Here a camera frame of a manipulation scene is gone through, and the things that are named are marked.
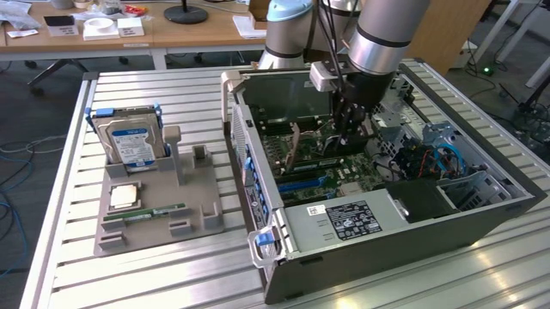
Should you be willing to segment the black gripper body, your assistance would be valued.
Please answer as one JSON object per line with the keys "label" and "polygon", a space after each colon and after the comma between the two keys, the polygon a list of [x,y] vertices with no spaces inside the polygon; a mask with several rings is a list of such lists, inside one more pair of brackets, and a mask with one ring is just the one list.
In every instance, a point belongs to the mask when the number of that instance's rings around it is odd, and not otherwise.
{"label": "black gripper body", "polygon": [[396,72],[385,75],[350,73],[346,76],[345,100],[365,108],[374,108],[382,101]]}

